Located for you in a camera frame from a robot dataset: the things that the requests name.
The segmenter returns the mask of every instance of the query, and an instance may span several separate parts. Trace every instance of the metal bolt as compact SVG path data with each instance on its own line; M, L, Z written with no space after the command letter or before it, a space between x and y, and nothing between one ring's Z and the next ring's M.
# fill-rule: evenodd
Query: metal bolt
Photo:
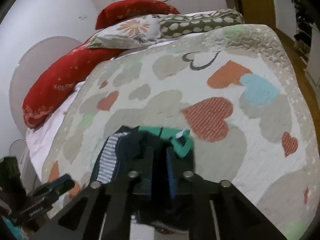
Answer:
M231 182L228 181L228 180L226 180L226 179L220 181L220 184L221 184L221 186L223 186L223 187L230 187L230 186L231 186Z
M100 181L93 181L90 183L90 187L92 188L100 188L101 187L101 182Z
M129 172L128 172L128 176L129 176L130 178L136 178L136 177L139 176L139 173L138 173L137 171L129 171Z
M191 178L193 176L193 172L192 171L185 171L183 173L183 177L185 178Z

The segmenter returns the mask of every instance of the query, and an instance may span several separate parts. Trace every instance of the green pillow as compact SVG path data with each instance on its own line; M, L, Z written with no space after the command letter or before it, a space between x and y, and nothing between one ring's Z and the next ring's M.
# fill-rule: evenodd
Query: green pillow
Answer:
M171 14L160 21L160 31L161 38L173 38L189 33L209 32L225 26L243 23L242 14L231 9L193 16Z

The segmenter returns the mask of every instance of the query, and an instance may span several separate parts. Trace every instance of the red pillow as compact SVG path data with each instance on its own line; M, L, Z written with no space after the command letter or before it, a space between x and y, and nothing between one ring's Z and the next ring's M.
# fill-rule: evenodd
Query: red pillow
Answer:
M108 5L98 15L96 30L108 28L119 21L145 14L179 14L165 2L156 0L123 0Z
M35 128L43 123L97 64L118 56L122 51L124 49L88 49L83 44L59 58L41 74L23 101L26 125Z

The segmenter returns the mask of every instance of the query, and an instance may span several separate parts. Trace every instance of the quilt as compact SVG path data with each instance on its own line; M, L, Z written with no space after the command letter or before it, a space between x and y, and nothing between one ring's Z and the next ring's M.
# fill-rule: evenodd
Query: quilt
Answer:
M43 182L89 182L122 125L189 129L196 173L228 179L289 239L319 202L314 124L292 65L265 25L234 25L103 62L89 75L52 143Z

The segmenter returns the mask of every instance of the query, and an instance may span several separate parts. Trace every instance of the floral pillow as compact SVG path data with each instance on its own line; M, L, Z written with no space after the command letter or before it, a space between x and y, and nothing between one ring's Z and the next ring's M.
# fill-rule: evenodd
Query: floral pillow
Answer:
M110 26L89 39L87 48L135 49L160 37L160 21L168 15L150 14Z

